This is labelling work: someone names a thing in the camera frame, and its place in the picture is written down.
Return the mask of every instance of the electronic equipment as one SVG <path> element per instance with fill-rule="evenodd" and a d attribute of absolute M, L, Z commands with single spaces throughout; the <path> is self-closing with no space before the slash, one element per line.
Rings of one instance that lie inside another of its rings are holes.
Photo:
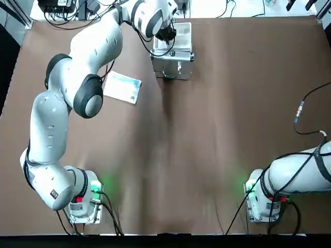
<path fill-rule="evenodd" d="M 73 13 L 76 0 L 38 0 L 42 12 L 48 13 Z"/>

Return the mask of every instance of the sticker label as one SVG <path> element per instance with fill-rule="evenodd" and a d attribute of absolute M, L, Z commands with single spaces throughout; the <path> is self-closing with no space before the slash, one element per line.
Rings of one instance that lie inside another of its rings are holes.
<path fill-rule="evenodd" d="M 57 5 L 58 6 L 66 6 L 68 0 L 57 0 Z"/>
<path fill-rule="evenodd" d="M 280 206 L 280 204 L 274 203 L 273 210 L 278 209 L 279 206 Z M 269 210 L 271 209 L 271 203 L 267 203 L 267 209 L 269 209 Z"/>
<path fill-rule="evenodd" d="M 51 191 L 51 196 L 56 199 L 58 197 L 58 193 L 55 190 Z"/>
<path fill-rule="evenodd" d="M 82 203 L 77 203 L 77 204 L 70 204 L 70 210 L 73 211 L 78 211 L 83 209 L 83 204 Z"/>

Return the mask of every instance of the silver case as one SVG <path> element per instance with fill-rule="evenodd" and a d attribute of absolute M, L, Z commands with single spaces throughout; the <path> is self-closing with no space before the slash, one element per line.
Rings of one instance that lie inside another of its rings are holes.
<path fill-rule="evenodd" d="M 151 52 L 162 55 L 164 50 Z M 165 79 L 189 80 L 192 74 L 194 53 L 171 50 L 167 55 L 156 57 L 151 55 L 155 76 Z"/>

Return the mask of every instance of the cable connector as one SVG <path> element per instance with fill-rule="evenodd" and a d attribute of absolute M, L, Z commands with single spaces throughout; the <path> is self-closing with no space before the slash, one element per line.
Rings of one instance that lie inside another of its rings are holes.
<path fill-rule="evenodd" d="M 101 200 L 100 199 L 95 199 L 95 198 L 91 199 L 89 202 L 92 203 L 92 204 L 97 204 L 97 205 L 101 204 Z"/>
<path fill-rule="evenodd" d="M 297 123 L 298 122 L 299 117 L 300 117 L 301 112 L 302 112 L 302 109 L 304 107 L 304 104 L 305 104 L 305 102 L 302 101 L 301 104 L 300 104 L 300 106 L 298 107 L 298 110 L 297 110 L 296 115 L 295 115 L 294 123 Z"/>

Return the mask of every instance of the metal box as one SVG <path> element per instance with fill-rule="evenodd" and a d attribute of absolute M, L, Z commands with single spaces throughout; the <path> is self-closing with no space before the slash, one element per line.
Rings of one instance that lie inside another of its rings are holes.
<path fill-rule="evenodd" d="M 194 53 L 192 52 L 191 23 L 174 23 L 177 30 L 175 44 L 172 50 L 162 56 L 151 55 L 155 76 L 166 79 L 189 80 L 192 74 Z M 166 44 L 154 38 L 153 50 L 155 55 L 162 55 L 170 49 L 172 43 Z"/>

